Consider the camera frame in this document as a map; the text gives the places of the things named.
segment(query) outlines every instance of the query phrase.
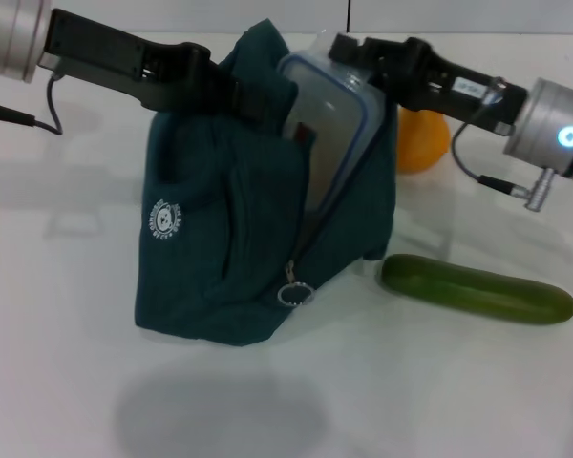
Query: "white logo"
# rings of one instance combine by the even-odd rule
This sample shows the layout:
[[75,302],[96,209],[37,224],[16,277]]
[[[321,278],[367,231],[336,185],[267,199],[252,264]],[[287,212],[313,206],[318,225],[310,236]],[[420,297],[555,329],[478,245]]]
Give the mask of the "white logo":
[[153,237],[159,240],[168,240],[174,236],[179,232],[181,223],[182,212],[178,204],[170,205],[163,199],[155,204],[149,218],[149,227]]

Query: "white table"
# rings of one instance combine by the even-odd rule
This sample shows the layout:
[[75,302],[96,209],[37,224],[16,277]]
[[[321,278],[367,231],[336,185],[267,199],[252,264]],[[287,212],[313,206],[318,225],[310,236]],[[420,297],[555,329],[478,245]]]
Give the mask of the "white table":
[[[217,60],[237,39],[148,37]],[[573,86],[573,36],[426,37],[523,86]],[[48,119],[45,76],[0,78],[0,103]],[[0,458],[573,458],[573,319],[530,327],[398,299],[357,264],[267,343],[135,328],[152,114],[71,79],[55,98],[62,138],[0,124]],[[472,130],[461,149],[476,171],[529,185],[537,171],[503,142]],[[573,183],[555,188],[533,215],[445,157],[399,180],[391,251],[573,294]]]

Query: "green cucumber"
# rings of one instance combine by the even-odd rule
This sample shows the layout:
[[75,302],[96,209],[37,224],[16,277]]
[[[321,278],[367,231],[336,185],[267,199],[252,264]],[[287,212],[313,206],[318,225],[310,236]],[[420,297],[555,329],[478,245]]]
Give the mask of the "green cucumber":
[[511,322],[554,324],[573,316],[573,298],[556,286],[421,256],[390,256],[381,281],[412,298]]

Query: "led light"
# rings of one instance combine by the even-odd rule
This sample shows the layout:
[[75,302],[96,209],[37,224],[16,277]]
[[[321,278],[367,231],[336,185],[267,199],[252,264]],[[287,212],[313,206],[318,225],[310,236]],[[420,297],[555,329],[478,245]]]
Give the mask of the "led light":
[[563,127],[558,132],[558,142],[564,148],[573,148],[573,126]]

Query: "label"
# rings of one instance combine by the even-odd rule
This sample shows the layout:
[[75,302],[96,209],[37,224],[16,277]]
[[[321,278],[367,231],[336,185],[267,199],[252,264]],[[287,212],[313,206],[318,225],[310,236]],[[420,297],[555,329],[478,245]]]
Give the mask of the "label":
[[484,86],[483,84],[476,83],[475,81],[459,77],[455,80],[455,84],[452,87],[452,90],[461,94],[469,95],[471,97],[483,98],[488,91],[488,86]]

